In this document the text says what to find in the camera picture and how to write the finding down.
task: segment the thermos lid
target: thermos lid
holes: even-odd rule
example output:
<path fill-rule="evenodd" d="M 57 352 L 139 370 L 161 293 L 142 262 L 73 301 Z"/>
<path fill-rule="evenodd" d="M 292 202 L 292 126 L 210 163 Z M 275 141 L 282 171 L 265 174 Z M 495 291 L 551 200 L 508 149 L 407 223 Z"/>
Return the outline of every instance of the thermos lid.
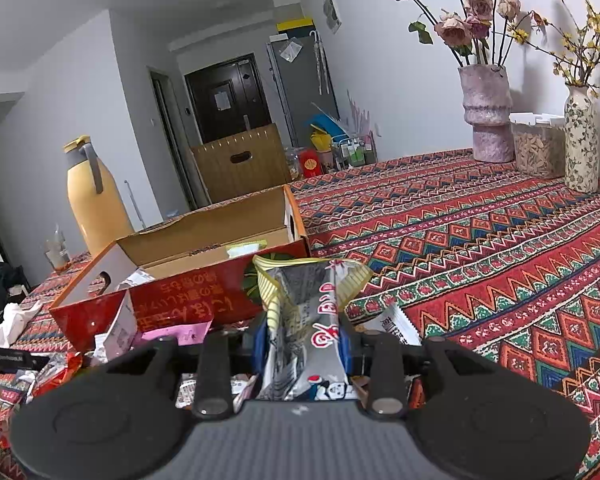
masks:
<path fill-rule="evenodd" d="M 91 137 L 87 135 L 83 135 L 78 137 L 77 139 L 72 140 L 64 147 L 64 152 L 69 153 L 71 150 L 75 150 L 76 148 L 80 148 L 82 144 L 85 142 L 91 142 Z"/>

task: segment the red box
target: red box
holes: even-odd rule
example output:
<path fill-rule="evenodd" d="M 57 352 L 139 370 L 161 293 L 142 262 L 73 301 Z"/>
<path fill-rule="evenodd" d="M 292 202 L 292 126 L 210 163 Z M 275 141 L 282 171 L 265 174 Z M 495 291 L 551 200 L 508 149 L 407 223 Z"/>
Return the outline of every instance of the red box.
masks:
<path fill-rule="evenodd" d="M 253 255 L 229 259 L 226 246 L 260 240 L 267 247 L 258 254 L 310 255 L 288 186 L 193 212 L 114 242 L 71 282 L 50 313 L 77 351 L 93 349 L 93 336 L 107 331 L 124 297 L 124 291 L 104 292 L 115 290 L 142 267 L 157 281 L 130 290 L 141 332 L 211 317 L 214 324 L 249 319 L 262 310 L 250 300 L 257 295 Z M 108 285 L 99 297 L 88 299 L 88 288 L 99 276 Z"/>

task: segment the dark brown door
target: dark brown door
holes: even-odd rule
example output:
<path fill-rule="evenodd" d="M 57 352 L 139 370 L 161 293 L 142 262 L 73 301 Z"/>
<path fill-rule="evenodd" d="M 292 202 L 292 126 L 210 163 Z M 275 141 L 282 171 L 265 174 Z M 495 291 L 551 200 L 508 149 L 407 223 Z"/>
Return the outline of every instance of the dark brown door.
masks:
<path fill-rule="evenodd" d="M 253 54 L 185 76 L 203 142 L 271 123 Z"/>

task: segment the vase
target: vase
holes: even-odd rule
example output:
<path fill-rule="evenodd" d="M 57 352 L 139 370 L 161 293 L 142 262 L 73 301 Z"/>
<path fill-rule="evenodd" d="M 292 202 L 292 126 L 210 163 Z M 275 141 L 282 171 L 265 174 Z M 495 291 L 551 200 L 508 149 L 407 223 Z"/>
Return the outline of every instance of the vase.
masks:
<path fill-rule="evenodd" d="M 566 175 L 564 183 L 580 193 L 598 190 L 598 131 L 596 111 L 587 87 L 567 86 L 569 97 L 564 105 L 566 139 Z"/>
<path fill-rule="evenodd" d="M 509 123 L 513 101 L 507 69 L 478 64 L 458 70 L 464 92 L 464 120 L 474 127 L 474 159 L 512 161 L 516 150 Z"/>

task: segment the table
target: table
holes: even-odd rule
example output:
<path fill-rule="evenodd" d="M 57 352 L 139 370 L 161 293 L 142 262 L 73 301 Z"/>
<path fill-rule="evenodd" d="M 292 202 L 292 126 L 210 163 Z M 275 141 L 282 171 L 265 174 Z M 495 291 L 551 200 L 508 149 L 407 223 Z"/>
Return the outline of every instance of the table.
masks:
<path fill-rule="evenodd" d="M 567 396 L 592 433 L 578 478 L 600 480 L 600 192 L 579 194 L 513 163 L 475 162 L 470 150 L 408 156 L 292 189 L 313 256 L 353 258 L 375 272 L 347 308 L 352 320 L 397 304 L 422 336 L 451 338 Z M 27 303 L 49 304 L 87 260 Z M 14 346 L 69 348 L 46 309 Z M 17 400 L 0 402 L 0 418 Z M 0 470 L 24 478 L 1 446 Z"/>

